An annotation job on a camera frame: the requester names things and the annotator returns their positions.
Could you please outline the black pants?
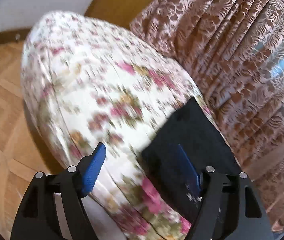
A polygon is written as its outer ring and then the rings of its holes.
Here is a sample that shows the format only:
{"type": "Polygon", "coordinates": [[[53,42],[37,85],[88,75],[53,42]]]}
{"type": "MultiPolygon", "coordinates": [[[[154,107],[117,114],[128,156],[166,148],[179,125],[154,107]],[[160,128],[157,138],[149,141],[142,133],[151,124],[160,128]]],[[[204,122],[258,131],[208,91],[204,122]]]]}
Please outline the black pants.
{"type": "Polygon", "coordinates": [[[150,181],[163,200],[182,217],[193,223],[200,209],[199,197],[191,193],[181,177],[178,147],[201,172],[212,166],[222,174],[241,172],[230,147],[206,117],[195,98],[190,98],[175,111],[158,131],[153,141],[142,151],[141,158],[150,181]]]}

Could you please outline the floral bed sheet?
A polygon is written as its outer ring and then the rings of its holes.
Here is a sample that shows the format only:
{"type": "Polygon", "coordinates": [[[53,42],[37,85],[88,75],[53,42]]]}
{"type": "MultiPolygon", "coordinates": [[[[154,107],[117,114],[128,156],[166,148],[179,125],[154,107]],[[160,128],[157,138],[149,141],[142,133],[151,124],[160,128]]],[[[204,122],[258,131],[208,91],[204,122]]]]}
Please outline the floral bed sheet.
{"type": "Polygon", "coordinates": [[[84,201],[108,239],[184,239],[190,222],[167,205],[138,159],[169,116],[198,87],[175,60],[125,28],[74,12],[51,11],[24,42],[21,84],[31,120],[57,161],[76,165],[106,147],[84,201]]]}

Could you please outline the brown floral curtain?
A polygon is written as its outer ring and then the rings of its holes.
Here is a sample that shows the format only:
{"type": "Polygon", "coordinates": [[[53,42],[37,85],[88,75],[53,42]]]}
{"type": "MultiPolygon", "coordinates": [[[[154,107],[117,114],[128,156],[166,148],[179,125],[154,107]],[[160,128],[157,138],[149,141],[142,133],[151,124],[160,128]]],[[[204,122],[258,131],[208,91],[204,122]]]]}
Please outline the brown floral curtain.
{"type": "Polygon", "coordinates": [[[188,71],[284,231],[284,0],[154,0],[135,35],[188,71]]]}

